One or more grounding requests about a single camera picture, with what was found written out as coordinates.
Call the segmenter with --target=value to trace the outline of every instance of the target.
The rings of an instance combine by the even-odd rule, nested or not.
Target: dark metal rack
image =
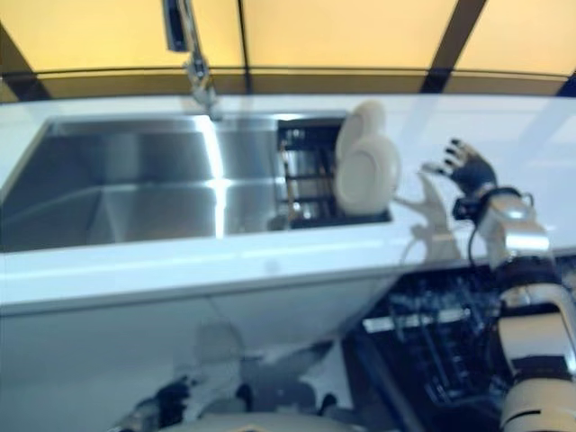
[[[389,211],[374,216],[346,216],[332,190],[336,168],[335,146],[342,120],[302,119],[280,121],[285,195],[280,205],[292,229],[389,222]]]

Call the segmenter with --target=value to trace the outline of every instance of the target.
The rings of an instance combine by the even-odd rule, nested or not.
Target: dish drying rack
[[[374,216],[346,216],[332,190],[336,140],[342,119],[279,121],[278,152],[284,192],[279,206],[292,229],[389,222],[389,211]]]
[[[406,274],[353,338],[377,353],[364,367],[387,367],[423,410],[473,407],[497,418],[509,384],[487,366],[486,343],[499,304],[485,267]]]

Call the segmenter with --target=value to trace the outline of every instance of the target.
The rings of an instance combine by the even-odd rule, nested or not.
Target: dish rack
[[[389,211],[374,216],[346,216],[332,190],[335,147],[342,119],[279,121],[278,152],[285,188],[279,197],[292,229],[388,222]]]
[[[576,256],[556,263],[573,289]],[[399,419],[401,410],[386,400],[390,385],[406,396],[427,430],[460,430],[454,426],[460,419],[471,431],[498,428],[510,382],[490,370],[487,336],[499,307],[487,266],[405,274],[347,340]]]

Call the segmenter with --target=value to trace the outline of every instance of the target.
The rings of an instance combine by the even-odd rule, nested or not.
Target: white plate
[[[336,161],[366,135],[383,132],[386,121],[384,106],[378,101],[360,103],[344,120],[336,140]]]
[[[394,144],[382,135],[362,137],[337,167],[335,196],[351,216],[366,216],[388,208],[400,178]]]

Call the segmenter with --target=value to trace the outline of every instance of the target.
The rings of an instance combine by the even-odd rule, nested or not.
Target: yellow wall
[[[242,65],[236,4],[194,0],[213,66]],[[181,66],[187,58],[167,50],[161,0],[0,0],[0,17],[36,71]]]
[[[571,74],[576,0],[490,0],[456,68]]]
[[[250,64],[428,68],[455,0],[245,0]]]
[[[251,66],[428,68],[456,0],[244,0]],[[213,67],[242,67],[237,0],[193,0]],[[36,71],[177,67],[161,0],[0,0]],[[569,75],[576,0],[488,0],[456,68]]]

